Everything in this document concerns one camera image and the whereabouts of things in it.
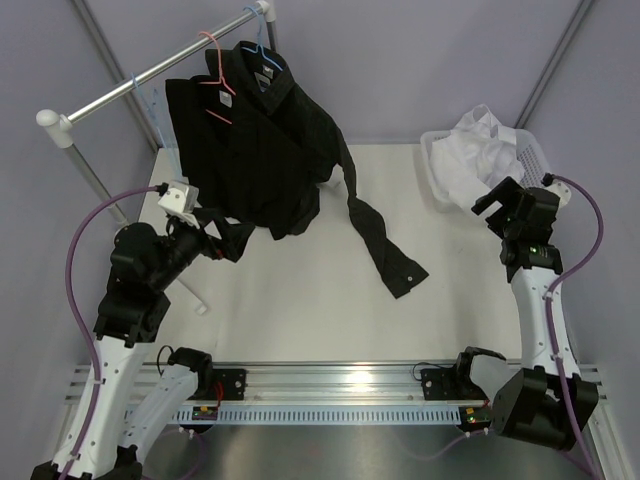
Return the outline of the light blue wire hanger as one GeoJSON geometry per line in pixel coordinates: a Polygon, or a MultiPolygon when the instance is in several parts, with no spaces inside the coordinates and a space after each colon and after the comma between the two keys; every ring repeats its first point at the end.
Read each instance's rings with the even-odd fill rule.
{"type": "Polygon", "coordinates": [[[182,175],[177,140],[173,132],[166,98],[156,87],[152,87],[148,93],[145,93],[140,83],[136,80],[136,75],[131,73],[130,77],[137,98],[141,101],[141,104],[146,110],[147,117],[157,133],[160,146],[169,156],[169,164],[172,168],[173,178],[182,181],[184,176],[182,175]]]}

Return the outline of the white dress shirt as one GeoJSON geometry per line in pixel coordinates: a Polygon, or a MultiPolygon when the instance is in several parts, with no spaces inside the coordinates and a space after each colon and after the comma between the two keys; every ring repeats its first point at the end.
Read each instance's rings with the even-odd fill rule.
{"type": "Polygon", "coordinates": [[[521,181],[525,175],[515,130],[485,104],[463,114],[448,135],[431,142],[426,166],[436,204],[466,214],[505,178],[521,181]]]}

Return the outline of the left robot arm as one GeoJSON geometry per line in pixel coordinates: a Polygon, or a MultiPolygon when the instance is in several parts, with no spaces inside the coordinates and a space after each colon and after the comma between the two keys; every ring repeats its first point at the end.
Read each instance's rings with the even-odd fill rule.
{"type": "Polygon", "coordinates": [[[138,372],[170,307],[165,291],[198,256],[237,262],[253,233],[198,209],[195,224],[176,217],[160,235],[136,222],[114,240],[106,294],[91,340],[90,377],[78,411],[54,458],[34,468],[34,479],[139,479],[149,450],[189,398],[216,388],[210,354],[180,347],[152,391],[125,414],[138,372]]]}

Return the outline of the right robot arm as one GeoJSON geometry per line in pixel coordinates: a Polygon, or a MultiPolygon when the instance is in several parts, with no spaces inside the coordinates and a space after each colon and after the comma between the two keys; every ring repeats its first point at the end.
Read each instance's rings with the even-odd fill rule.
{"type": "Polygon", "coordinates": [[[486,219],[501,241],[500,261],[518,310],[521,367],[512,371],[504,356],[478,347],[458,355],[452,383],[462,396],[482,397],[492,411],[494,431],[507,438],[569,451],[594,412],[599,395],[584,380],[568,339],[561,299],[565,269],[550,242],[560,198],[541,187],[521,186],[507,177],[475,201],[471,210],[486,219]]]}

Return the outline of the pink wire hanger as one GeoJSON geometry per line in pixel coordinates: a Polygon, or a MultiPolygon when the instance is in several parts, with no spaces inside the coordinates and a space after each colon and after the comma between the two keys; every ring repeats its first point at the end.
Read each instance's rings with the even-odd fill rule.
{"type": "Polygon", "coordinates": [[[219,87],[219,102],[231,109],[233,107],[233,100],[236,96],[236,91],[227,83],[224,68],[222,62],[222,49],[216,37],[206,31],[200,31],[199,36],[203,36],[209,39],[215,46],[217,52],[217,79],[211,81],[201,82],[201,85],[218,86],[219,87]]]}

